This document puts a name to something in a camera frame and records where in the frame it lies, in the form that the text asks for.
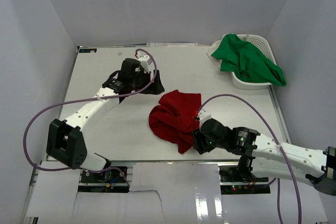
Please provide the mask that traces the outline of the red t shirt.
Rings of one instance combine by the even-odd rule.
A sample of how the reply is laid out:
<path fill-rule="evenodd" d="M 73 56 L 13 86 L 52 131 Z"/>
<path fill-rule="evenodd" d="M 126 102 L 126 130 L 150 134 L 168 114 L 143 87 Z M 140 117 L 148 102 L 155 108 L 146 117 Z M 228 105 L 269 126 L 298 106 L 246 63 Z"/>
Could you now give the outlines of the red t shirt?
<path fill-rule="evenodd" d="M 151 110 L 149 127 L 154 135 L 176 144 L 178 152 L 184 154 L 194 145 L 192 132 L 199 127 L 194 116 L 201 105 L 200 93 L 166 93 Z"/>

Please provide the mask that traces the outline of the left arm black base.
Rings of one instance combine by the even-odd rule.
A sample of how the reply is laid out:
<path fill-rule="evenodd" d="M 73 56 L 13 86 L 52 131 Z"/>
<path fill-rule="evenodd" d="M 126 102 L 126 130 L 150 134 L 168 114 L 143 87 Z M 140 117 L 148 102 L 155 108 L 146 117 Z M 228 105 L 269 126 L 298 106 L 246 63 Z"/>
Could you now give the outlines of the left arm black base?
<path fill-rule="evenodd" d="M 102 173 L 82 172 L 78 192 L 128 193 L 129 186 L 119 170 L 112 169 Z"/>

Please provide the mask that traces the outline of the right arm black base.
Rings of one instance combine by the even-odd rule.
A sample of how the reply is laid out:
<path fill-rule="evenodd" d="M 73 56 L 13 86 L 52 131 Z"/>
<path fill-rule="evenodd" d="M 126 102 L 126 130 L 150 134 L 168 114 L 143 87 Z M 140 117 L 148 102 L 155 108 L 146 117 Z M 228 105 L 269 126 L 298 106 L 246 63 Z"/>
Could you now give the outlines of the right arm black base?
<path fill-rule="evenodd" d="M 222 195 L 269 194 L 269 178 L 240 175 L 237 166 L 219 166 L 220 190 Z"/>

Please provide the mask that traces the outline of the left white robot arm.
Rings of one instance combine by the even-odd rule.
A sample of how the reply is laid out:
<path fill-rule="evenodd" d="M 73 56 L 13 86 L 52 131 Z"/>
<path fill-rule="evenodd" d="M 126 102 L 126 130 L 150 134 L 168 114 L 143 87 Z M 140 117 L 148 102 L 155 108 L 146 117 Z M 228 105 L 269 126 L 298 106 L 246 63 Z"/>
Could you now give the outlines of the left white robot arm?
<path fill-rule="evenodd" d="M 160 73 L 150 56 L 123 60 L 121 69 L 108 77 L 93 101 L 64 120 L 55 119 L 51 122 L 47 154 L 71 169 L 105 169 L 108 160 L 87 150 L 85 136 L 107 112 L 130 94 L 158 95 L 163 92 Z"/>

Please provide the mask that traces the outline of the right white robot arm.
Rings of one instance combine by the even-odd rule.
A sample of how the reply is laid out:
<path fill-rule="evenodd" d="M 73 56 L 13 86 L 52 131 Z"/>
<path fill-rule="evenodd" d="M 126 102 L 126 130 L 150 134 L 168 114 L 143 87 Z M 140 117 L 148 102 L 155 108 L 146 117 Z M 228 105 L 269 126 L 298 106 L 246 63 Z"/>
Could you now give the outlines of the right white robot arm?
<path fill-rule="evenodd" d="M 313 150 L 280 143 L 246 127 L 230 129 L 215 119 L 205 120 L 193 131 L 199 154 L 224 149 L 240 157 L 231 173 L 244 181 L 275 177 L 311 185 L 320 193 L 335 195 L 335 148 Z"/>

